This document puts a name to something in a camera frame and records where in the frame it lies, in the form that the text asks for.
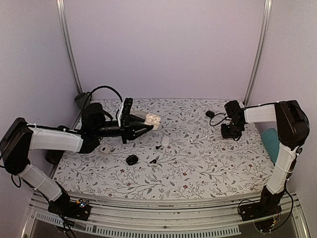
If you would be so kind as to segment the cream earbud charging case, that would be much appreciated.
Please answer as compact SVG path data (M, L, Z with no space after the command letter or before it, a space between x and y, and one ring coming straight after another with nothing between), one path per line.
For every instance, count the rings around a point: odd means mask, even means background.
M155 114L146 114L146 118L144 124L153 125L153 130L157 130L159 128L161 121L161 117Z

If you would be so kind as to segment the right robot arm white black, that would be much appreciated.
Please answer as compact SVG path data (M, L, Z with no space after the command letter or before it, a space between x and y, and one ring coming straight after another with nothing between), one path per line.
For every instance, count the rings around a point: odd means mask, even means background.
M296 100L266 103L242 108L234 100L224 106L229 124L221 125L223 138L238 141L245 125L260 122L275 122L279 142L278 155L273 173L263 187L261 201L256 206L260 216L267 216L275 209L285 192L285 182L293 173L295 160L301 153L309 133L310 123L307 115Z

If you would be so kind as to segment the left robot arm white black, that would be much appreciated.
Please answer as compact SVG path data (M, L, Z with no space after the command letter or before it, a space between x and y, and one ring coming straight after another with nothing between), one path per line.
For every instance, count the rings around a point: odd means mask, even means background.
M80 130L38 126L17 118L0 141L0 153L4 169L18 176L35 190L41 192L63 215L70 215L73 203L66 199L60 185L33 165L29 158L31 150L70 151L89 154L105 137L122 138L122 142L134 140L151 131L155 125L130 114L132 100L121 104L117 120L100 103L89 104L81 113Z

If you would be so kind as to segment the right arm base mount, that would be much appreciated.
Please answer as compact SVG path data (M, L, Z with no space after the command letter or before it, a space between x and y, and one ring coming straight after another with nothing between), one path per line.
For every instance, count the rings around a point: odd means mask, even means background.
M259 232L269 233L275 227L282 209L280 205L262 208L258 202L239 205L237 211L243 222L254 221L255 228Z

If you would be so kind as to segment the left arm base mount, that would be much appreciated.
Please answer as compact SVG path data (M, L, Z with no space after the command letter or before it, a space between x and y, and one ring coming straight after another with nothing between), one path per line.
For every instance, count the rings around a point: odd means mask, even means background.
M59 198L56 201L50 201L48 211L62 217L73 218L82 221L88 221L91 213L89 200L79 199L75 202L68 198Z

